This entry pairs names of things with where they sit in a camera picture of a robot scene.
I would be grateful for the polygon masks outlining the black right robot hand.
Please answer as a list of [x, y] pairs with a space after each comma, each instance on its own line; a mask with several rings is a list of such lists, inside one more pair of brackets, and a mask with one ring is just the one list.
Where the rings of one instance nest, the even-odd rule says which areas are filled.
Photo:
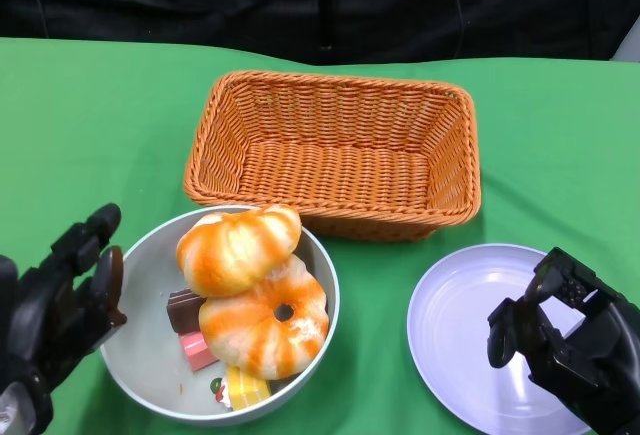
[[[567, 336], [542, 309], [550, 298], [584, 316]], [[639, 308], [589, 267], [553, 248], [536, 265], [524, 295], [504, 299], [488, 323], [492, 367], [520, 353], [530, 380], [596, 433], [638, 433]]]

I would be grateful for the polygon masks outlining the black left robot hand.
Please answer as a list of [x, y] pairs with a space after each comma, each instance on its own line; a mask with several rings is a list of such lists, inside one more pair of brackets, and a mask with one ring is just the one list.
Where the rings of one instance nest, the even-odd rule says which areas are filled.
[[52, 392], [126, 323], [123, 253], [110, 242], [120, 221], [109, 203], [66, 230], [38, 266], [20, 273], [1, 259], [2, 433], [43, 433]]

